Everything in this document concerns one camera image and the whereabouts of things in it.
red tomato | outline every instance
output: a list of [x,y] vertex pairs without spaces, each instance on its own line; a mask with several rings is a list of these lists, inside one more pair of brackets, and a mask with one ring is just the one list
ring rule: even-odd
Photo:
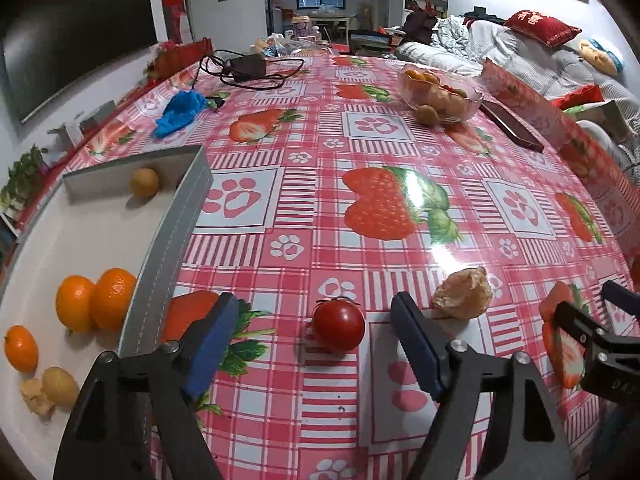
[[333,352],[349,352],[364,337],[364,316],[353,301],[335,298],[318,304],[311,328],[321,345]]
[[212,290],[196,290],[173,298],[164,322],[162,342],[180,339],[191,323],[207,316],[217,300],[218,295]]

red pillow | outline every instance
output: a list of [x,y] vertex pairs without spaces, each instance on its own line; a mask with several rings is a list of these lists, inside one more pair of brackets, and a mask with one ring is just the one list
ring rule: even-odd
[[598,85],[587,85],[578,88],[567,95],[559,97],[551,101],[556,108],[560,108],[563,112],[569,108],[587,103],[601,103],[604,101],[602,92]]
[[565,44],[582,32],[581,28],[571,27],[535,10],[516,12],[504,26],[530,36],[550,48]]

blue gripper pad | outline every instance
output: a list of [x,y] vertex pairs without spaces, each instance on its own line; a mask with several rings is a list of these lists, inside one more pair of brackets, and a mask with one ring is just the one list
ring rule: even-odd
[[[450,370],[444,369],[438,359],[438,355],[430,345],[427,335],[420,327],[419,318],[426,323],[434,324],[434,332],[442,332],[433,321],[424,319],[423,314],[416,306],[413,298],[406,292],[399,292],[391,301],[391,325],[400,340],[402,349],[409,359],[409,364],[414,371],[418,386],[424,392],[431,394],[436,402],[439,402],[444,392],[450,386]],[[434,344],[442,344],[445,350],[445,339],[436,337]]]
[[197,344],[198,340],[200,341],[199,346],[193,349],[191,369],[182,386],[183,391],[191,399],[197,399],[213,381],[236,328],[238,315],[238,299],[232,294],[224,292],[211,308],[207,317],[192,323],[182,336],[180,342],[184,342],[186,346],[189,346],[190,343],[193,344],[193,342]]

dining table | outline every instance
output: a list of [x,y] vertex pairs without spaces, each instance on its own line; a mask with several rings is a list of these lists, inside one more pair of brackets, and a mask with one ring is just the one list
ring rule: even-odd
[[[640,333],[600,299],[607,280],[632,282],[620,237],[593,197],[530,125],[541,153],[514,144],[480,111],[465,123],[420,124],[398,93],[401,61],[328,51],[296,59],[304,60],[298,72],[293,60],[270,66],[289,77],[260,91],[226,86],[195,64],[119,114],[66,168],[204,146],[213,184],[174,297],[229,291],[269,312],[251,325],[266,351],[244,374],[219,371],[207,395],[215,409],[197,413],[222,476],[406,477],[438,405],[418,387],[390,323],[399,291],[477,352],[528,353],[583,473],[607,403],[559,385],[540,302],[565,282],[608,330]],[[156,139],[156,119],[196,77],[197,91],[224,104]],[[487,80],[475,84],[495,99]],[[411,201],[409,180],[419,184]],[[458,320],[433,307],[447,276],[479,266],[493,293],[484,314]],[[325,349],[310,328],[318,300],[338,296],[366,320],[364,339],[346,354]],[[460,479],[474,477],[490,411],[490,394],[481,394]],[[152,466],[159,480],[171,478],[157,434]]]

black cable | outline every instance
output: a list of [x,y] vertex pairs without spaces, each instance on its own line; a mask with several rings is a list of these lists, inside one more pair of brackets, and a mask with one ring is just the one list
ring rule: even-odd
[[[219,77],[222,84],[225,84],[228,86],[235,86],[236,88],[243,88],[245,90],[275,90],[278,88],[282,88],[282,86],[284,85],[284,82],[288,78],[295,76],[298,72],[300,72],[300,70],[305,64],[305,61],[303,59],[291,59],[291,58],[273,59],[273,60],[270,60],[270,63],[293,60],[293,61],[299,61],[300,65],[293,72],[287,75],[275,73],[275,74],[267,74],[264,76],[256,77],[255,74],[247,74],[237,69],[233,69],[234,75],[230,75],[232,72],[231,60],[230,59],[224,60],[221,57],[216,56],[217,52],[227,52],[229,54],[235,54],[236,56],[239,56],[239,57],[243,56],[243,54],[240,54],[239,52],[233,52],[232,50],[223,50],[223,49],[214,50],[212,54],[205,54],[204,56],[202,56],[202,58],[200,59],[200,63],[198,64],[198,71],[196,72],[196,75],[193,78],[193,84],[191,85],[191,90],[193,90],[196,86],[196,83],[198,81],[198,76],[200,75],[200,70],[202,70],[203,72],[206,72],[209,75],[214,75]],[[216,66],[219,66],[222,70],[220,72],[210,72],[209,61],[212,61]],[[231,81],[225,81],[225,78],[234,79],[236,75],[246,76],[247,78],[250,78],[253,80],[276,81],[277,83],[273,86],[257,87],[257,86],[242,85],[242,84],[238,84],[236,82],[231,82]]]

